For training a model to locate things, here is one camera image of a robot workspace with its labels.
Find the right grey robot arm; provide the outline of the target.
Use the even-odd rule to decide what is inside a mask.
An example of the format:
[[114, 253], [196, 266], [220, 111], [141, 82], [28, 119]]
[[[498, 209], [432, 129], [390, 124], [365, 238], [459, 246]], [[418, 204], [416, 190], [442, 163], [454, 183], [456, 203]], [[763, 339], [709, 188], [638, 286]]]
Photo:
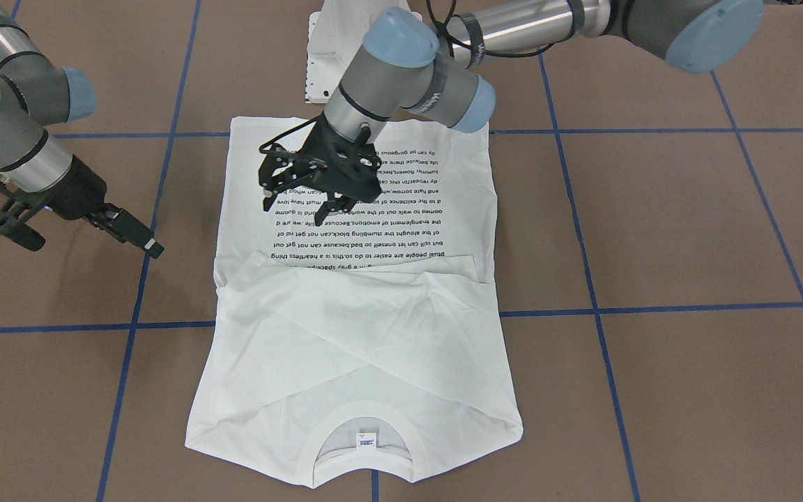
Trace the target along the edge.
[[106, 182], [47, 130], [88, 117], [96, 105], [86, 74], [54, 66], [0, 6], [0, 236], [38, 251], [45, 239], [28, 222], [49, 209], [159, 257], [164, 248], [153, 232], [107, 203]]

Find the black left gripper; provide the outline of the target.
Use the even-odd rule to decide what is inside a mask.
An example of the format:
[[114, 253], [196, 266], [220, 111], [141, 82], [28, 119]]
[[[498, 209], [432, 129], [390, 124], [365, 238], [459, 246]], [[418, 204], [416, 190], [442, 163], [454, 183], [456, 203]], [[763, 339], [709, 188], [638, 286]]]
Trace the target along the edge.
[[[382, 193], [377, 172], [381, 160], [375, 146], [369, 143], [371, 130], [364, 125], [357, 140], [350, 141], [336, 133], [326, 118], [316, 118], [314, 127], [300, 147], [299, 153], [311, 155], [321, 162], [305, 187], [328, 194], [328, 200], [316, 211], [314, 224], [321, 226], [332, 214], [350, 213], [359, 202], [372, 203]], [[278, 194], [290, 190], [290, 183], [264, 183], [263, 210], [268, 212]]]

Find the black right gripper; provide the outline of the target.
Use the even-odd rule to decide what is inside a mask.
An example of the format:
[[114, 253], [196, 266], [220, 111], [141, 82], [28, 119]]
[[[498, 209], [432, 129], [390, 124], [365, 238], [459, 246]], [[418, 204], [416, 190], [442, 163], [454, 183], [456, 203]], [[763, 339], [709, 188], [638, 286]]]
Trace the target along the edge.
[[106, 182], [77, 156], [71, 159], [67, 174], [43, 194], [45, 198], [40, 200], [40, 207], [55, 212], [64, 220], [105, 219], [105, 231], [121, 243], [130, 243], [153, 259], [165, 251], [153, 231], [137, 217], [105, 202]]

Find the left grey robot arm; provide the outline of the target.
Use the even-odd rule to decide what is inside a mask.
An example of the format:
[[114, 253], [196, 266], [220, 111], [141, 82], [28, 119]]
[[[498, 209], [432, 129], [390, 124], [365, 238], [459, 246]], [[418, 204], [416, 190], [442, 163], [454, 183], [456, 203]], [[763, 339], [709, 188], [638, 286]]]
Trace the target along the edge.
[[520, 59], [576, 37], [613, 36], [686, 73], [707, 73], [750, 41], [762, 1], [510, 1], [450, 10], [427, 22], [391, 6], [376, 16], [299, 151], [274, 137], [259, 147], [263, 209], [304, 187], [326, 194], [314, 214], [350, 213], [382, 193], [375, 141], [399, 110], [462, 133], [494, 113], [493, 86], [474, 73], [487, 59]]

